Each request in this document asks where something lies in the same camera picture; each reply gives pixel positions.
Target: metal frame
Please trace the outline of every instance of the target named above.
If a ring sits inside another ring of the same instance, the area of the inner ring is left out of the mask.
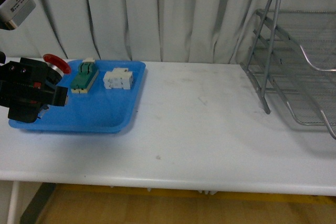
[[[275,9],[272,10],[271,12],[274,12],[273,17],[269,18],[268,14],[270,12],[270,6],[272,4],[273,0],[268,0],[267,4],[265,6],[265,9],[263,11],[258,10],[257,11],[257,15],[260,16],[260,23],[258,28],[254,31],[255,33],[255,38],[252,44],[252,47],[250,49],[250,52],[248,54],[248,59],[247,59],[247,64],[241,64],[241,67],[244,69],[244,71],[246,72],[246,74],[248,75],[248,77],[250,78],[252,84],[254,85],[256,92],[258,94],[258,97],[264,107],[264,110],[267,114],[270,113],[270,109],[269,106],[267,104],[267,101],[265,99],[265,92],[267,90],[269,90],[266,85],[267,82],[269,81],[274,90],[277,91],[277,93],[279,94],[279,96],[281,97],[281,99],[283,100],[283,102],[285,103],[286,107],[289,109],[291,115],[293,116],[293,118],[295,119],[296,122],[303,124],[303,125],[325,125],[329,131],[329,133],[331,134],[331,136],[336,139],[336,134],[332,128],[332,124],[329,122],[327,116],[325,115],[325,112],[323,110],[323,108],[314,100],[313,97],[311,97],[309,94],[307,95],[309,103],[311,105],[311,108],[313,109],[313,111],[315,111],[315,113],[318,115],[318,117],[321,120],[321,123],[305,123],[300,121],[295,113],[294,110],[289,102],[289,100],[286,97],[285,92],[283,92],[283,90],[280,89],[279,85],[277,85],[276,79],[273,78],[272,74],[270,73],[270,66],[271,66],[271,61],[272,61],[272,57],[277,60],[280,57],[278,57],[276,55],[276,52],[274,52],[274,42],[275,42],[275,37],[276,35],[283,40],[285,43],[289,44],[291,48],[294,48],[294,50],[300,51],[300,53],[302,53],[304,55],[304,58],[307,62],[308,65],[310,65],[314,70],[316,71],[322,71],[322,72],[335,72],[336,69],[334,68],[328,68],[328,69],[322,69],[320,67],[316,67],[309,59],[309,57],[307,56],[306,52],[304,51],[304,48],[296,41],[295,38],[291,37],[290,34],[288,34],[284,29],[282,29],[281,27],[278,26],[278,17],[279,17],[279,13],[280,13],[280,4],[281,4],[281,0],[276,0],[275,3]],[[264,27],[264,25],[266,25],[269,29],[270,29],[270,38],[269,40],[264,39],[261,36],[261,31],[262,28]],[[260,61],[258,61],[258,59],[256,59],[255,56],[255,49],[257,47],[257,43],[258,41],[261,41],[264,46],[267,48],[267,56],[266,56],[266,63],[261,63]],[[252,71],[250,71],[249,67],[251,65],[251,61],[252,59],[257,60],[260,68],[262,69],[263,72],[263,79],[261,80],[261,84],[259,84],[257,78],[255,77],[255,73],[253,73]],[[282,69],[285,75],[290,75],[286,70]],[[302,90],[302,87],[297,87],[298,90],[296,92],[300,92]]]

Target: wire desk tray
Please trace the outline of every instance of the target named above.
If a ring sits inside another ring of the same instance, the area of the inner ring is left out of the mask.
[[[241,67],[267,114],[265,92],[273,90],[296,122],[325,125],[336,139],[336,12],[280,10],[281,0],[269,10],[271,2],[256,11],[260,24]]]

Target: white curtain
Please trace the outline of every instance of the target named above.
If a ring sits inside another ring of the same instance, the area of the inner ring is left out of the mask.
[[[13,31],[0,30],[9,57],[238,63],[267,0],[35,0]],[[287,0],[328,8],[335,0]]]

